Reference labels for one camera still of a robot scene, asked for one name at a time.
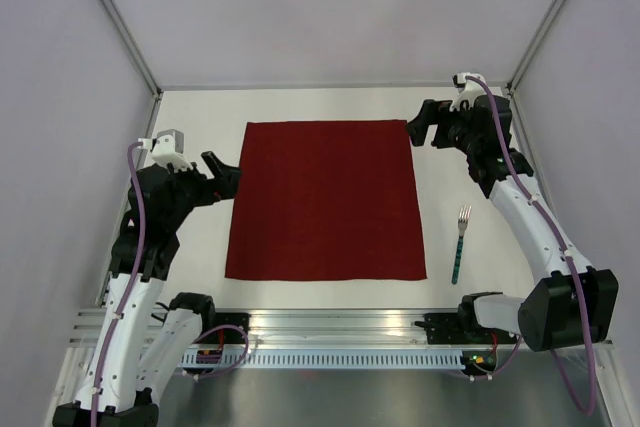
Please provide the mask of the fork with teal handle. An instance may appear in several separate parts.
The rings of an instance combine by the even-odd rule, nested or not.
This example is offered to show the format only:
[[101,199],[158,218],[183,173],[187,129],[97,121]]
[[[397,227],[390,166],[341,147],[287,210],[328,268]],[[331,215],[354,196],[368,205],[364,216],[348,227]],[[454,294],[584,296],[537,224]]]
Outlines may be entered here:
[[472,207],[470,205],[464,205],[461,208],[458,215],[458,219],[457,219],[458,240],[456,244],[456,252],[455,252],[453,270],[451,275],[451,283],[453,285],[456,285],[459,279],[462,253],[463,253],[463,247],[464,247],[464,236],[469,225],[471,209]]

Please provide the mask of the dark red cloth napkin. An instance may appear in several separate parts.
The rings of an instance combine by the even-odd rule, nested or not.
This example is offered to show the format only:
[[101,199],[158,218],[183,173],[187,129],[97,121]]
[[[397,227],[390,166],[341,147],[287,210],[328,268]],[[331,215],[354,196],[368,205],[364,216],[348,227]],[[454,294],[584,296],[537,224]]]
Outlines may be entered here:
[[249,123],[240,168],[226,277],[426,279],[404,121]]

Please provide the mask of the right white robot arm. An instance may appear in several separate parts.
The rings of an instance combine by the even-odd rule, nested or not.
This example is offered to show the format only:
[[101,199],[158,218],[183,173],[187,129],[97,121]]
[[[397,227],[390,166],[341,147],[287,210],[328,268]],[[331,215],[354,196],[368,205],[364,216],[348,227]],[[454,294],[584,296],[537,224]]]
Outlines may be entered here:
[[478,342],[492,329],[523,338],[535,352],[606,340],[619,283],[596,269],[558,226],[541,196],[526,157],[510,144],[512,113],[503,97],[479,96],[454,110],[450,100],[427,99],[406,130],[413,146],[425,143],[461,151],[471,179],[506,220],[532,270],[535,286],[524,299],[501,292],[464,296],[458,306],[459,335]]

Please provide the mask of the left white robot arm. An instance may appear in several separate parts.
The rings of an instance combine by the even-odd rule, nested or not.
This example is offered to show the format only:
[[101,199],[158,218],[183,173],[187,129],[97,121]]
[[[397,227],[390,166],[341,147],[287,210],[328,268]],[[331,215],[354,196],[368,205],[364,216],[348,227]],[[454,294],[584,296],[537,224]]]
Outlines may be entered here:
[[55,426],[154,426],[160,399],[182,355],[218,331],[211,296],[177,294],[160,332],[145,341],[154,307],[179,248],[177,232],[198,207],[233,199],[242,173],[213,152],[209,168],[166,164],[132,168],[130,208],[111,250],[105,315],[96,351],[74,399],[55,409]]

